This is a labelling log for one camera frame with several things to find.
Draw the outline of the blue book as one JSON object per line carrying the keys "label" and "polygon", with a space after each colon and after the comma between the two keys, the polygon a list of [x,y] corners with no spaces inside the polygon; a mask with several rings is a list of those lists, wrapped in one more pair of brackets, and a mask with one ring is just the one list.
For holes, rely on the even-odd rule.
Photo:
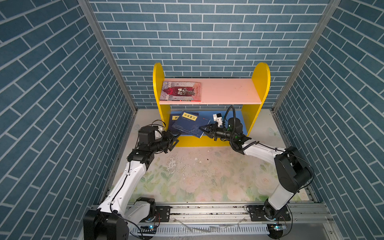
{"label": "blue book", "polygon": [[184,134],[201,138],[204,133],[200,127],[209,125],[210,122],[210,119],[200,116],[199,114],[182,112],[178,116],[178,119],[173,123],[172,130],[177,130]]}

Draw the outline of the blue book underneath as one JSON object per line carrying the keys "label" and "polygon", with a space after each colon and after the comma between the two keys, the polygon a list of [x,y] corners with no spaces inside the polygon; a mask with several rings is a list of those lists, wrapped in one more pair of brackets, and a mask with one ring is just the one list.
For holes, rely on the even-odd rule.
{"label": "blue book underneath", "polygon": [[168,130],[173,133],[174,135],[177,135],[180,133],[177,129],[173,127],[173,124],[177,121],[179,118],[180,114],[170,114],[170,119],[169,119],[169,125],[168,125]]}

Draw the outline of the illustrated red grey book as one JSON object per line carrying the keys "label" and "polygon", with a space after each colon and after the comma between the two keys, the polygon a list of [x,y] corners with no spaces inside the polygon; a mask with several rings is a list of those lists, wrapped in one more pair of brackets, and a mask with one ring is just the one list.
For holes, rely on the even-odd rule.
{"label": "illustrated red grey book", "polygon": [[201,83],[164,81],[160,100],[173,102],[200,102]]}

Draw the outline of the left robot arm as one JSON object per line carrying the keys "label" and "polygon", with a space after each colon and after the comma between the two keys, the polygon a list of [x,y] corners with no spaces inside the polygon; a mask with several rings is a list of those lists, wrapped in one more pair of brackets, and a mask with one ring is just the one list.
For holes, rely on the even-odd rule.
{"label": "left robot arm", "polygon": [[153,198],[140,197],[130,208],[128,203],[155,155],[172,151],[178,142],[179,135],[163,126],[151,124],[139,129],[137,143],[117,184],[97,209],[89,210],[83,218],[86,240],[146,240],[144,228],[139,227],[141,221],[150,222],[150,233],[157,231],[160,215]]}

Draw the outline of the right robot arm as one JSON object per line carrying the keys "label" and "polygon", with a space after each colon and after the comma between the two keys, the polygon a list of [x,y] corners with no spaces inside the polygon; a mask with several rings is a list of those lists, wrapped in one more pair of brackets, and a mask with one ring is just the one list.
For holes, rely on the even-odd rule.
{"label": "right robot arm", "polygon": [[310,185],[314,179],[312,166],[297,148],[289,147],[281,150],[254,141],[243,133],[243,125],[237,118],[229,119],[227,127],[215,123],[201,126],[199,129],[214,141],[229,142],[237,153],[275,165],[279,184],[263,207],[264,216],[269,221],[278,219],[288,209],[287,204],[294,195]]}

